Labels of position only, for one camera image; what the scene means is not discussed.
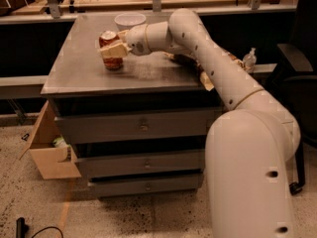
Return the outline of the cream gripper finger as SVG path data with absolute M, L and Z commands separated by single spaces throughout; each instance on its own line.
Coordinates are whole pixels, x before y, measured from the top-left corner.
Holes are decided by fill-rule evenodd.
M 104 59 L 120 59 L 127 55 L 118 55 L 116 45 L 105 46 L 99 50 L 101 57 Z
M 124 30 L 124 31 L 120 31 L 117 33 L 117 36 L 119 37 L 119 39 L 123 42 L 126 43 L 126 35 L 128 33 L 128 30 Z

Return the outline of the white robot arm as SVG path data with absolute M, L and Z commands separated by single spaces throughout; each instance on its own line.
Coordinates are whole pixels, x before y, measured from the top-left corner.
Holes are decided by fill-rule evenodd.
M 194 56 L 227 109 L 212 124 L 205 148 L 213 237 L 297 238 L 285 164 L 300 143 L 296 119 L 188 9 L 120 32 L 100 54 L 112 59 L 158 51 Z

